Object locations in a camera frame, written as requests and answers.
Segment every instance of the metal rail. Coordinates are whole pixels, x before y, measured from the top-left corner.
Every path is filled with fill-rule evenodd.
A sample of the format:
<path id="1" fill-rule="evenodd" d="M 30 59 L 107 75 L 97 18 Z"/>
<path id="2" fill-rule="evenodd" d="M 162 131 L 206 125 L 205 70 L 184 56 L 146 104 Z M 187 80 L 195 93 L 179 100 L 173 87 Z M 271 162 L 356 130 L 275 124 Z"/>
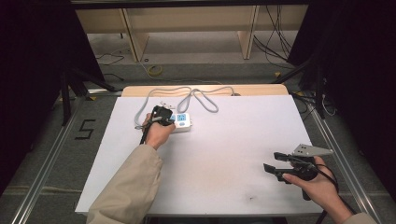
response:
<path id="1" fill-rule="evenodd" d="M 12 219 L 12 224 L 22 224 L 27 222 L 27 219 L 35 206 L 35 202 L 37 201 L 38 196 L 40 195 L 40 192 L 43 189 L 44 184 L 46 183 L 50 175 L 50 171 L 52 170 L 52 167 L 55 164 L 60 151 L 62 150 L 64 142 L 69 135 L 71 128 L 73 127 L 79 108 L 84 103 L 84 101 L 85 97 L 78 97 L 76 99 L 75 108 L 70 120 L 62 127 L 58 136 L 56 137 L 55 142 L 49 151 L 49 155 L 41 166 L 41 169 L 38 172 L 35 181 L 29 188 L 29 191 L 27 192 L 19 208 L 17 209 L 17 212 Z"/>
<path id="2" fill-rule="evenodd" d="M 361 185 L 361 182 L 356 177 L 353 169 L 349 165 L 346 156 L 344 155 L 341 147 L 338 145 L 337 141 L 332 135 L 332 131 L 330 130 L 329 126 L 325 119 L 321 119 L 320 115 L 317 113 L 316 110 L 312 113 L 312 116 L 315 120 L 315 123 L 318 125 L 320 132 L 323 134 L 323 137 L 327 143 L 327 146 L 334 151 L 333 157 L 335 162 L 337 163 L 340 171 L 346 180 L 346 183 L 358 204 L 360 210 L 364 213 L 367 213 L 372 218 L 376 220 L 378 224 L 384 223 L 381 220 L 379 214 L 375 211 L 375 207 L 373 202 L 371 201 L 370 197 L 367 195 L 364 187 Z"/>

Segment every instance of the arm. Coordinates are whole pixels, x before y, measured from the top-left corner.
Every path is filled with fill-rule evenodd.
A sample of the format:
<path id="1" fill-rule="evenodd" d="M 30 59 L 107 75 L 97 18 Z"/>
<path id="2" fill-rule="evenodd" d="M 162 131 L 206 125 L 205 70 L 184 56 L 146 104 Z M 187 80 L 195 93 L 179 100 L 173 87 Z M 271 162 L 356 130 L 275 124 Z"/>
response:
<path id="1" fill-rule="evenodd" d="M 140 223 L 160 183 L 163 162 L 156 150 L 174 129 L 175 125 L 151 125 L 145 145 L 131 153 L 91 205 L 87 223 Z"/>
<path id="2" fill-rule="evenodd" d="M 320 157 L 315 157 L 315 163 L 325 165 L 324 160 Z M 332 173 L 325 167 L 319 166 L 318 168 L 326 175 L 332 177 Z M 318 174 L 317 177 L 310 181 L 304 181 L 295 175 L 289 174 L 283 174 L 283 177 L 291 184 L 302 188 L 312 199 L 312 201 L 317 203 L 328 212 L 329 216 L 335 223 L 375 223 L 371 217 L 365 214 L 357 214 L 352 216 L 352 213 L 338 196 L 338 192 L 336 191 L 334 184 L 330 182 L 325 176 Z"/>

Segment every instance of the white table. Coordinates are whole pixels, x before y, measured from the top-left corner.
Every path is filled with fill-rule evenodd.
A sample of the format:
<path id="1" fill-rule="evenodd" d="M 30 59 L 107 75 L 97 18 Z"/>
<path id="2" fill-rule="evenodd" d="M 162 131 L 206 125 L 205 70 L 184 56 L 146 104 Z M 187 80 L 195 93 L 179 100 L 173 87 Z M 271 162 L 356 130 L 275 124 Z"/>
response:
<path id="1" fill-rule="evenodd" d="M 144 97 L 121 97 L 115 104 L 76 212 L 86 214 L 92 202 L 139 144 L 134 114 Z M 152 97 L 147 112 L 160 101 L 177 104 L 181 97 Z M 211 96 L 219 113 L 209 113 L 191 99 L 193 126 L 174 133 L 159 150 L 162 183 L 148 214 L 153 216 L 287 216 L 321 212 L 299 188 L 279 183 L 263 163 L 288 164 L 274 152 L 291 153 L 310 145 L 289 95 Z"/>

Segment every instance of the hand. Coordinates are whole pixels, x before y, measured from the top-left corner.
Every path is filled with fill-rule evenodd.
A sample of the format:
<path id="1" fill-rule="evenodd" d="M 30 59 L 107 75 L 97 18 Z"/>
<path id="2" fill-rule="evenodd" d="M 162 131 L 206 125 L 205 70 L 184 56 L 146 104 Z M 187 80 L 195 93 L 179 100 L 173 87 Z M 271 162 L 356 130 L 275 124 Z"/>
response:
<path id="1" fill-rule="evenodd" d="M 146 115 L 146 120 L 143 122 L 143 125 L 148 123 L 151 114 L 148 113 Z M 151 127 L 148 130 L 148 136 L 146 137 L 146 145 L 154 147 L 157 150 L 162 144 L 168 140 L 169 134 L 176 128 L 175 124 L 171 124 L 168 126 L 162 126 L 158 122 L 154 122 L 151 124 Z"/>
<path id="2" fill-rule="evenodd" d="M 315 157 L 315 163 L 325 165 L 321 157 Z M 323 173 L 333 178 L 332 172 L 330 172 L 329 169 L 324 166 L 318 166 L 318 168 Z M 302 188 L 312 201 L 329 213 L 335 223 L 343 223 L 352 216 L 351 212 L 338 196 L 334 184 L 324 175 L 318 174 L 317 177 L 310 181 L 304 181 L 295 175 L 289 174 L 283 174 L 283 178 L 291 184 Z"/>

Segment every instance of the beige sleeve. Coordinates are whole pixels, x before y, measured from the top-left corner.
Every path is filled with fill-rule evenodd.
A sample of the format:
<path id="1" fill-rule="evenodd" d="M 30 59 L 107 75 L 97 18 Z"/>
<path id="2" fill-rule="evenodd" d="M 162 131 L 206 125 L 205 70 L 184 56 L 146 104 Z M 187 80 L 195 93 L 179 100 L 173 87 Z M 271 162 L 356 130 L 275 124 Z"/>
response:
<path id="1" fill-rule="evenodd" d="M 140 223 L 157 194 L 162 165 L 153 147 L 137 147 L 91 205 L 87 223 Z"/>
<path id="2" fill-rule="evenodd" d="M 359 213 L 347 219 L 343 224 L 375 224 L 372 217 L 365 213 Z"/>

